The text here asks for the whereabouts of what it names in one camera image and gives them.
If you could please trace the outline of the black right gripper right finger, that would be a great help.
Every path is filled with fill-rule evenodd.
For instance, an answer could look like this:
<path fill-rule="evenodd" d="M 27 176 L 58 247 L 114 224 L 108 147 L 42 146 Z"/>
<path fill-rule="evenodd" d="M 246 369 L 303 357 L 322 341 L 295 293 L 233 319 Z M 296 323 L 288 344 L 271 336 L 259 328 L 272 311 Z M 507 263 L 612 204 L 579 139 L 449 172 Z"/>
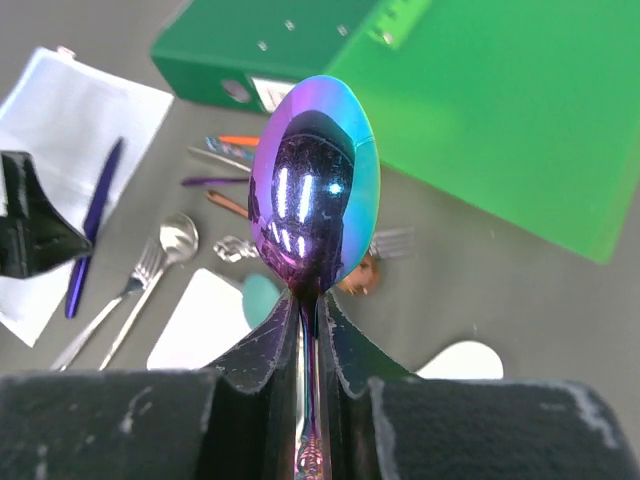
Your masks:
<path fill-rule="evenodd" d="M 609 405 L 566 380 L 425 380 L 319 302 L 325 450 L 335 479 L 635 479 Z"/>

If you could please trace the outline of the white ceramic spoon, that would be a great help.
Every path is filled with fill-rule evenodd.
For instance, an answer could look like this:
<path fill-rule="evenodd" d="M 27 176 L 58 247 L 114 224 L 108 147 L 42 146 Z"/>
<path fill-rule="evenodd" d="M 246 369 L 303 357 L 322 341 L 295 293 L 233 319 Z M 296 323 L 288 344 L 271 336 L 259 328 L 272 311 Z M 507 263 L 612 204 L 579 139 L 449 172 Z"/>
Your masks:
<path fill-rule="evenodd" d="M 496 380 L 504 377 L 504 366 L 493 348 L 464 340 L 447 346 L 416 374 L 424 379 Z"/>

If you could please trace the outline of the teal long-handled spoon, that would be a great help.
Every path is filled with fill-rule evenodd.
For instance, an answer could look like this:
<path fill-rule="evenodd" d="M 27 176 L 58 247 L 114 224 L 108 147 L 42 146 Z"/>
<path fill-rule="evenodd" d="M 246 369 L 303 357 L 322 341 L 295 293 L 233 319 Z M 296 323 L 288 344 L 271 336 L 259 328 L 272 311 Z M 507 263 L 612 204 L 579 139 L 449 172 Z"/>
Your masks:
<path fill-rule="evenodd" d="M 241 292 L 243 314 L 251 329 L 266 320 L 281 294 L 269 278 L 256 273 L 245 278 Z"/>

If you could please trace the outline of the iridescent purple ornate spoon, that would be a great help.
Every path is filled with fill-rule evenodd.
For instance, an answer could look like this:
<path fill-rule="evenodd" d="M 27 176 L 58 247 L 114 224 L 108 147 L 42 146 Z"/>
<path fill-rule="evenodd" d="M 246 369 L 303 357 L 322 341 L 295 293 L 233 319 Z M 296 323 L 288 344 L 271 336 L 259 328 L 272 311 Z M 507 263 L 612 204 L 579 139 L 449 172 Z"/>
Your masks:
<path fill-rule="evenodd" d="M 328 75 L 296 84 L 261 134 L 248 218 L 260 257 L 299 305 L 304 410 L 295 449 L 298 479 L 324 476 L 317 303 L 369 250 L 379 194 L 374 135 L 352 90 Z"/>

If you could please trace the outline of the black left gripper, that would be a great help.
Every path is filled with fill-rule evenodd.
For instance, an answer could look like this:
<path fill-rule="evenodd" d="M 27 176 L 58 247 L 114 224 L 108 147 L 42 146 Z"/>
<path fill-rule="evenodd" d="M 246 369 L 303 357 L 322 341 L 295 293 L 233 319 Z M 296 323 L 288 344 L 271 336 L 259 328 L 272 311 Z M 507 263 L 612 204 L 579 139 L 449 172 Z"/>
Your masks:
<path fill-rule="evenodd" d="M 27 279 L 89 256 L 93 245 L 44 193 L 32 156 L 3 151 L 7 213 L 1 216 L 1 275 Z"/>

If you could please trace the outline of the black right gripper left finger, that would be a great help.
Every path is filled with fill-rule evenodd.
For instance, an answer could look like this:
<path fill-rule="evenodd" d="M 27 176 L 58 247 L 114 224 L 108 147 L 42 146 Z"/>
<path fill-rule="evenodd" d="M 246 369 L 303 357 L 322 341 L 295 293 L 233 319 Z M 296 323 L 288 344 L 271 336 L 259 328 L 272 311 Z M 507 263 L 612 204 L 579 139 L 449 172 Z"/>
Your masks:
<path fill-rule="evenodd" d="M 290 479 L 297 307 L 196 370 L 1 379 L 5 479 Z"/>

